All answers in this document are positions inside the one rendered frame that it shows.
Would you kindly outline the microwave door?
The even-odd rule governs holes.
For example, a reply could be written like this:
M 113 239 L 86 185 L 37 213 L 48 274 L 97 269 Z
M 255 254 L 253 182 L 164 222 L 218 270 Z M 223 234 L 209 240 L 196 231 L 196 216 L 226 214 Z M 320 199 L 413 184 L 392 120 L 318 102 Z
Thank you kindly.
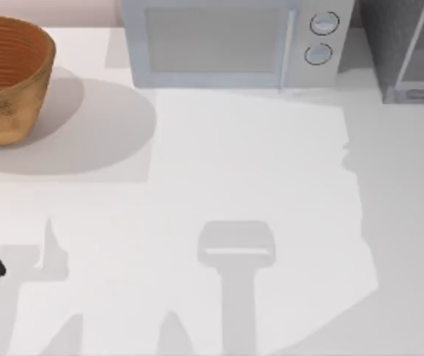
M 297 0 L 121 0 L 138 88 L 278 88 Z

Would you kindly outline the pale microwave oven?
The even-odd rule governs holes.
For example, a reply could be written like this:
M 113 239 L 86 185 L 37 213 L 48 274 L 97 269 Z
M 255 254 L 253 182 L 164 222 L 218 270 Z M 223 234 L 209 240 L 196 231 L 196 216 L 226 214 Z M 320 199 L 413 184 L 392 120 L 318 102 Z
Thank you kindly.
M 294 19 L 291 54 L 284 89 L 331 86 L 337 76 L 355 0 L 297 0 L 297 2 L 299 9 Z M 318 13 L 328 11 L 339 16 L 339 27 L 328 36 L 317 36 L 310 29 L 310 20 Z M 304 59 L 305 50 L 319 43 L 332 47 L 333 56 L 323 65 L 309 65 Z

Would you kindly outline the brown woven basket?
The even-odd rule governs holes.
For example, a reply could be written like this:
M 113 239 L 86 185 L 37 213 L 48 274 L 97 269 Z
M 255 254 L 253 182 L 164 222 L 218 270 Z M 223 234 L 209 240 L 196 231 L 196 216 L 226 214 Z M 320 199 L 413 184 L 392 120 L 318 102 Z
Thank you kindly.
M 0 16 L 0 147 L 23 141 L 36 125 L 55 56 L 45 30 Z

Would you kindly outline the round microwave knob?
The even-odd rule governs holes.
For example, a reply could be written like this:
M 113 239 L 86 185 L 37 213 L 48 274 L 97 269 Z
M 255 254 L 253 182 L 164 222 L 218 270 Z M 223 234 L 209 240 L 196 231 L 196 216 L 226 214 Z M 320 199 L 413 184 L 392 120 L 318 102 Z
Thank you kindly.
M 317 36 L 328 36 L 339 27 L 339 16 L 331 11 L 318 13 L 310 20 L 310 29 Z
M 319 43 L 305 50 L 304 59 L 309 65 L 319 66 L 330 61 L 333 49 L 328 44 Z

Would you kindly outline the grey cabinet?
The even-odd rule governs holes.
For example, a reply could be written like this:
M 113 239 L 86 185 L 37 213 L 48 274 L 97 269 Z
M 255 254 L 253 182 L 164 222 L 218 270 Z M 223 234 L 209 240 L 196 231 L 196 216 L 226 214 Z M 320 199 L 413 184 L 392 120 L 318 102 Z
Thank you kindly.
M 424 0 L 360 0 L 386 104 L 424 104 Z

